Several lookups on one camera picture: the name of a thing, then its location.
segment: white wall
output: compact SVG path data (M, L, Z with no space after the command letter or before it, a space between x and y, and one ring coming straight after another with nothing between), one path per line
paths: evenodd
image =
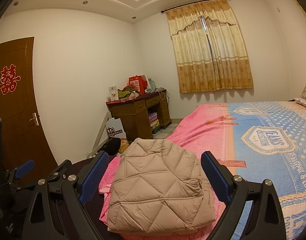
M300 97L306 84L306 17L295 0L266 1L285 44L290 71L290 96Z
M57 163L92 150L108 86L123 88L140 72L133 26L82 11L40 9L3 17L0 43L35 37L37 108Z
M223 102L289 100L289 73L285 47L265 0L231 0L248 52L254 90L226 90L184 94L179 92L173 44L165 14L135 24L142 71L157 87L170 93L171 118L184 118L197 105Z

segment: floor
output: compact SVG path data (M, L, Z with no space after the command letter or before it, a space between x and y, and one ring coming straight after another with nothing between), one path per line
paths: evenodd
M175 128L178 126L178 123L171 123L166 129L161 129L156 134L153 135L153 139L165 139L170 136Z

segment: metal screw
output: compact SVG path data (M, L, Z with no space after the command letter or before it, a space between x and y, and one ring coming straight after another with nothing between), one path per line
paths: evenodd
M69 181L74 181L74 180L76 180L76 175L74 175L74 174L69 175L69 176L68 176L68 180L69 180Z
M237 182L241 182L242 181L242 177L240 175L235 175L233 178Z
M45 180L44 179L40 179L39 181L38 181L38 185L43 185L45 183Z
M272 181L270 181L269 179L266 179L265 180L265 184L268 185L268 186L271 186L272 185Z

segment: brown wooden door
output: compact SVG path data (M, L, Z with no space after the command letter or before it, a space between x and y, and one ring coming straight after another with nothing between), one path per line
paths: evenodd
M0 118L2 164L6 170L28 160L35 168L20 183L46 177L57 163L48 146L37 112L32 74L34 37L0 44Z

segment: desk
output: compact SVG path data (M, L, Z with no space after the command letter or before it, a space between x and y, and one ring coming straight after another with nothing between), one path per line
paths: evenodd
M165 129L171 123L166 90L138 96L123 103L109 104L108 108L115 119L120 118L129 141L136 138L153 139L148 119L149 113L157 113L160 126Z

